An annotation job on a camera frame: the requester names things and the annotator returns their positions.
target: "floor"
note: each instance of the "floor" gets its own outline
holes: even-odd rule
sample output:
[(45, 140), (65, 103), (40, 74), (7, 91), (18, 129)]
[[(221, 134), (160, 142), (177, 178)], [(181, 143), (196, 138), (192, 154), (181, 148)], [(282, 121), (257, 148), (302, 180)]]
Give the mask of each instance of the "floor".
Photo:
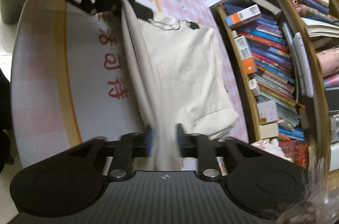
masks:
[[(6, 25), (0, 16), (0, 68), (10, 81), (11, 61), (16, 39), (17, 24)], [(15, 139), (12, 131), (8, 132), (11, 139), (11, 154), (15, 159), (14, 165), (6, 165), (0, 174), (0, 224), (8, 223), (18, 211), (10, 196), (10, 182), (13, 176), (21, 169), (21, 163), (16, 152)]]

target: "stack of books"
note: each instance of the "stack of books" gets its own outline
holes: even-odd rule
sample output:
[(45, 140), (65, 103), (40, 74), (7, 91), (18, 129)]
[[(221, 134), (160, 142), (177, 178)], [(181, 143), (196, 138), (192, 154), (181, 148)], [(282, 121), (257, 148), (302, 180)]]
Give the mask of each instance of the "stack of books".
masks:
[[(241, 10), (240, 7), (225, 5), (228, 14)], [(298, 127), (301, 116), (297, 112), (295, 99), (296, 80), (294, 64), (287, 46), (286, 36), (273, 16), (263, 14), (261, 18), (236, 29), (245, 36), (254, 57), (257, 71), (251, 74), (260, 87), (258, 102), (274, 100), (279, 116), (279, 134), (284, 139), (304, 141)]]

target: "pink checkered tablecloth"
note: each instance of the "pink checkered tablecloth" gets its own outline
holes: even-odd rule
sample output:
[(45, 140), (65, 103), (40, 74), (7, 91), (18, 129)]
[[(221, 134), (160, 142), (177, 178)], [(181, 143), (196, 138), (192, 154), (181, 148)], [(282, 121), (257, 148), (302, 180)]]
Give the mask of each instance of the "pink checkered tablecloth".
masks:
[[(199, 22), (218, 30), (212, 13), (204, 4), (205, 0), (138, 1), (166, 15)], [(98, 110), (90, 112), (89, 106), (82, 109), (77, 107), (75, 96), (81, 92), (73, 92), (76, 85), (73, 75), (76, 68), (73, 65), (76, 62), (70, 57), (70, 49), (81, 49), (81, 40), (74, 40), (70, 33), (79, 30), (84, 35), (90, 34), (86, 33), (86, 29), (89, 30), (91, 24), (95, 28), (101, 26), (96, 17), (91, 18), (70, 6), (66, 8), (61, 0), (26, 1), (18, 27), (11, 77), (13, 123), (23, 167), (89, 138), (88, 133), (86, 136), (82, 133), (81, 122), (88, 116), (95, 118), (95, 114), (100, 113), (96, 113)], [(59, 42), (58, 39), (62, 38), (66, 43)], [(225, 86), (239, 113), (230, 136), (248, 141), (238, 88), (221, 37), (220, 49), (224, 58)], [(86, 83), (79, 86), (79, 91), (86, 92), (83, 87), (91, 85), (93, 79), (94, 76), (89, 76)], [(77, 134), (71, 134), (69, 130), (77, 130)], [(101, 135), (99, 127), (91, 133), (92, 137)]]

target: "ridged gray surface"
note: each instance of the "ridged gray surface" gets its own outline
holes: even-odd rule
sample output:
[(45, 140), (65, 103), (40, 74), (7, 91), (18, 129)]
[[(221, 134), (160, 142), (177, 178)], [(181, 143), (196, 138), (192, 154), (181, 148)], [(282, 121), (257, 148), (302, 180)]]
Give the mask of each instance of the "ridged gray surface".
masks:
[(11, 224), (272, 224), (234, 205), (217, 183), (194, 172), (137, 172), (110, 183), (92, 206), (71, 216), (41, 218), (19, 214)]

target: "small box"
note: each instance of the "small box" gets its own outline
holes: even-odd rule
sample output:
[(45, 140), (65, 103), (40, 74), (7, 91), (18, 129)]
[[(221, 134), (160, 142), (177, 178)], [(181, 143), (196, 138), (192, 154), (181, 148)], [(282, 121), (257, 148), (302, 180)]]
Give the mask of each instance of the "small box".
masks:
[(266, 124), (270, 122), (277, 122), (278, 111), (277, 104), (274, 100), (269, 100), (257, 104), (260, 124)]
[(237, 28), (244, 24), (250, 23), (261, 17), (261, 12), (258, 5), (250, 6), (237, 13), (231, 14), (226, 17), (226, 23), (231, 28)]
[(269, 123), (259, 126), (260, 140), (274, 138), (279, 134), (279, 127), (277, 122)]
[(247, 39), (244, 36), (240, 36), (238, 38), (235, 38), (235, 43), (237, 44), (245, 73), (249, 75), (256, 72), (254, 57), (252, 56), (252, 52), (249, 43), (247, 42)]

